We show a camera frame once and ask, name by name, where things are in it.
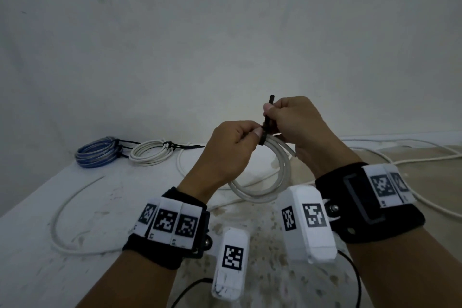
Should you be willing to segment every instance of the black wrist strap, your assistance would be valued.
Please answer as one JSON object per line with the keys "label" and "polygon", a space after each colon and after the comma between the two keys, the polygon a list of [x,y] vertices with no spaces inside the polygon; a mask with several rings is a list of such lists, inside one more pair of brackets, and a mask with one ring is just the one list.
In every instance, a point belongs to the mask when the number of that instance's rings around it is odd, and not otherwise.
{"label": "black wrist strap", "polygon": [[[178,191],[175,187],[171,188],[162,197],[184,202],[186,204],[202,207],[202,216],[200,217],[196,237],[194,239],[193,251],[200,249],[202,239],[205,236],[206,228],[208,226],[209,213],[206,212],[207,205],[198,199]],[[127,243],[124,245],[122,251],[131,250],[141,254],[150,261],[171,270],[176,270],[181,266],[181,262],[185,257],[191,256],[192,250],[186,248],[170,246],[164,243],[148,240],[146,237],[131,234],[128,237]]]}
{"label": "black wrist strap", "polygon": [[322,198],[329,199],[327,215],[340,217],[330,222],[332,230],[346,243],[362,243],[385,240],[423,226],[425,217],[414,205],[380,208],[361,168],[365,165],[353,163],[316,180]]}

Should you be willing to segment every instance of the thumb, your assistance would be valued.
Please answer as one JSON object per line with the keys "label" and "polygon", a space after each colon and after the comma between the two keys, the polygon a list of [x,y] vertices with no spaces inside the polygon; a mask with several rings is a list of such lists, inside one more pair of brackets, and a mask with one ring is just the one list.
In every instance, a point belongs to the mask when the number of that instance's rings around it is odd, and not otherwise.
{"label": "thumb", "polygon": [[240,141],[240,144],[244,146],[245,149],[253,151],[255,150],[258,143],[260,142],[260,138],[262,137],[262,134],[263,134],[263,128],[258,127],[252,130],[249,134],[247,134],[245,138]]}
{"label": "thumb", "polygon": [[263,111],[265,112],[265,115],[268,116],[269,118],[277,121],[280,108],[276,108],[273,105],[271,105],[269,102],[263,105]]}

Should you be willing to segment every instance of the wrist-mounted tracker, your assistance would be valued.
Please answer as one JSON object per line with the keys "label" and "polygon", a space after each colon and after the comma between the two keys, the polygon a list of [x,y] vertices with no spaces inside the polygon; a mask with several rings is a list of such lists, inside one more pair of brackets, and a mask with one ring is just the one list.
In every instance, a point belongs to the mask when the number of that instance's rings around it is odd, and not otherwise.
{"label": "wrist-mounted tracker", "polygon": [[206,210],[205,203],[173,187],[148,201],[122,250],[138,252],[172,270],[183,258],[202,258],[212,246]]}
{"label": "wrist-mounted tracker", "polygon": [[353,163],[316,180],[330,226],[346,243],[385,240],[423,226],[410,188],[392,164]]}

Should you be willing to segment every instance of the wristband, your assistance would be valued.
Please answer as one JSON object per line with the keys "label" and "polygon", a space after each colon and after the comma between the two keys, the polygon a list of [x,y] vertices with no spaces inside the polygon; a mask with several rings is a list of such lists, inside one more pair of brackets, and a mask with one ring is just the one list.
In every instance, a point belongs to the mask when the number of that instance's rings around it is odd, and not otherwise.
{"label": "wristband", "polygon": [[353,163],[316,180],[316,188],[327,199],[325,207],[332,219],[332,230],[346,243],[363,243],[389,239],[423,226],[425,217],[414,205],[400,203],[383,208],[363,169],[367,165]]}
{"label": "wristband", "polygon": [[183,258],[201,258],[210,213],[205,203],[171,188],[144,208],[123,251],[132,250],[171,270]]}

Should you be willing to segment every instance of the hand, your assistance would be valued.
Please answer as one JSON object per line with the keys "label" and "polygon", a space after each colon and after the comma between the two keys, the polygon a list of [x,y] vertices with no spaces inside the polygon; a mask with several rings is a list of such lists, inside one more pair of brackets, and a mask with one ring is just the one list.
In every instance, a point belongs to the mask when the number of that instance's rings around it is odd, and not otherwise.
{"label": "hand", "polygon": [[261,125],[254,121],[220,124],[178,190],[207,203],[219,187],[244,171],[262,133]]}
{"label": "hand", "polygon": [[295,144],[297,157],[316,178],[361,159],[329,129],[312,102],[305,96],[279,99],[263,105],[271,134]]}

